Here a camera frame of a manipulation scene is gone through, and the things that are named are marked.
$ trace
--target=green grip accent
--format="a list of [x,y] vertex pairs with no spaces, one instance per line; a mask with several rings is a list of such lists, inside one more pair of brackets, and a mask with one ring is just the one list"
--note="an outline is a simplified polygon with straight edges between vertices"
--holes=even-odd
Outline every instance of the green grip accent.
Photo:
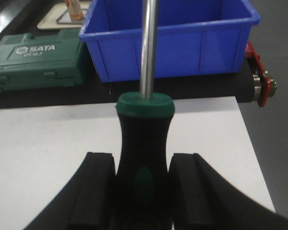
[[134,198],[137,204],[147,206],[155,196],[153,175],[147,167],[139,169],[133,183]]
[[154,93],[152,98],[144,100],[139,92],[128,92],[120,96],[116,110],[119,114],[138,118],[162,118],[174,115],[173,100],[162,93]]

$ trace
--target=green tool case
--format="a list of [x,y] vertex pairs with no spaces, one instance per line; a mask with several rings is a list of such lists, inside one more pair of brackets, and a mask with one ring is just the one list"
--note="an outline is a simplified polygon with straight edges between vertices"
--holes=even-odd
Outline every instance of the green tool case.
[[7,35],[0,41],[0,92],[83,84],[90,57],[79,29]]

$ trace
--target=red clamp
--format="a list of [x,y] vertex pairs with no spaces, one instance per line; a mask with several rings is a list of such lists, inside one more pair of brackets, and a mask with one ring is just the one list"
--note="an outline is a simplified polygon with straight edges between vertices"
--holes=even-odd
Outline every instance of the red clamp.
[[276,83],[274,82],[274,79],[271,79],[266,75],[264,66],[260,61],[260,55],[256,53],[250,41],[247,42],[245,56],[250,61],[253,74],[258,74],[260,76],[261,94],[258,99],[258,104],[260,107],[264,107],[267,98],[274,94],[274,91],[276,90]]

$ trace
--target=table surface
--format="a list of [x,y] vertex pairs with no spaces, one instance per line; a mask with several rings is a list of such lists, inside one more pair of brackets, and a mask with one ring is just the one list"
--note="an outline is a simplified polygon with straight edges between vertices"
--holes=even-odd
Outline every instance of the table surface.
[[[234,97],[176,100],[167,139],[173,153],[199,153],[229,182],[274,210]],[[24,228],[60,191],[86,152],[118,165],[114,103],[0,109],[0,229]]]

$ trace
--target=bottle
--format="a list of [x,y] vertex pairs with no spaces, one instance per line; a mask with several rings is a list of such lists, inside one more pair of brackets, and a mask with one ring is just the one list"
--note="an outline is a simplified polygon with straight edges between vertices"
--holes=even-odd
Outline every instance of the bottle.
[[79,0],[65,0],[69,16],[72,21],[82,20],[83,12]]

